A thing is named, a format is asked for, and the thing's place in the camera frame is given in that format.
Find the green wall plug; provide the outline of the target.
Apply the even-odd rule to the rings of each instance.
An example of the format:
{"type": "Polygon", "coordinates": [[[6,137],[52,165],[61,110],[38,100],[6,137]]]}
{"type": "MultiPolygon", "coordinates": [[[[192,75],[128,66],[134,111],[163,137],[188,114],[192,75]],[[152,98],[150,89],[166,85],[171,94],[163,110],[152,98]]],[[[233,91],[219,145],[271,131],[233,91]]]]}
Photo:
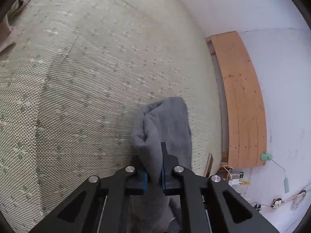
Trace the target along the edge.
{"type": "Polygon", "coordinates": [[[261,154],[260,160],[263,162],[271,161],[271,160],[273,160],[273,156],[270,153],[264,153],[264,154],[261,154]]]}

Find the white wall socket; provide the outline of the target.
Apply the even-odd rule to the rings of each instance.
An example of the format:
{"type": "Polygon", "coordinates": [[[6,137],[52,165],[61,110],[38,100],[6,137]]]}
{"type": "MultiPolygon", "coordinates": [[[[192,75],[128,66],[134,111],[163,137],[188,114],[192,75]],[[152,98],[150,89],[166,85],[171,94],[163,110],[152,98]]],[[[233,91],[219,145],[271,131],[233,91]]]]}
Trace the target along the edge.
{"type": "Polygon", "coordinates": [[[279,208],[283,203],[284,201],[282,200],[282,198],[276,198],[272,201],[271,207],[273,209],[276,209],[276,208],[279,208]]]}

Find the pink garment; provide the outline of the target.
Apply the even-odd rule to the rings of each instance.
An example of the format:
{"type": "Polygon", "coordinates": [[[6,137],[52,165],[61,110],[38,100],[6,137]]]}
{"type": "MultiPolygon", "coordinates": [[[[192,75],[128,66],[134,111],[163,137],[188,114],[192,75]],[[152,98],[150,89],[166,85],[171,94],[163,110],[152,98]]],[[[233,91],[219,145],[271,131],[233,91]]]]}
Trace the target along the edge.
{"type": "Polygon", "coordinates": [[[16,0],[1,22],[1,54],[16,44],[17,30],[13,23],[31,0],[16,0]]]}

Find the dark grey smile sweatshirt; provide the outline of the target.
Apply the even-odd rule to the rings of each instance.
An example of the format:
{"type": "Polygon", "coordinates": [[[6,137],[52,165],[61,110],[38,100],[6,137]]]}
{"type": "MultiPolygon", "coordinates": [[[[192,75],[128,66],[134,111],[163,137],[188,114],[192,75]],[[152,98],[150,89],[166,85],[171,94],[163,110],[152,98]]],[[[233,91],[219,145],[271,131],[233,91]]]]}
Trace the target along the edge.
{"type": "Polygon", "coordinates": [[[166,144],[167,152],[176,156],[180,165],[191,168],[191,129],[183,98],[169,97],[142,106],[134,120],[131,139],[132,163],[142,163],[148,174],[146,193],[131,199],[131,232],[178,232],[182,221],[180,198],[165,196],[162,191],[161,144],[166,144]]]}

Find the white power strip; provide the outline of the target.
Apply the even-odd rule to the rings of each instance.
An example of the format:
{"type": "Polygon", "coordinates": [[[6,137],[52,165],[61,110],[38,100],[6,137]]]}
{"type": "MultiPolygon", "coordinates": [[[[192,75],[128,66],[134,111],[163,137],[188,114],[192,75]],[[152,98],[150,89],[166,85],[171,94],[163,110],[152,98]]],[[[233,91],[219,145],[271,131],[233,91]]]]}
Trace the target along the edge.
{"type": "Polygon", "coordinates": [[[289,180],[287,177],[284,178],[284,192],[289,193],[289,180]]]}

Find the wooden headboard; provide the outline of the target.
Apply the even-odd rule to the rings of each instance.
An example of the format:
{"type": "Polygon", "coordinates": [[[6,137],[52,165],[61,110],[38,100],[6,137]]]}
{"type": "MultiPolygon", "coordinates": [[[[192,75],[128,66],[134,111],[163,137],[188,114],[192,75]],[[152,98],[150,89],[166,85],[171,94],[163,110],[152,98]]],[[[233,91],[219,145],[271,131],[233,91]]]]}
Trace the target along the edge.
{"type": "Polygon", "coordinates": [[[267,128],[259,81],[247,49],[237,32],[207,38],[217,57],[228,113],[228,164],[235,168],[265,165],[267,128]]]}

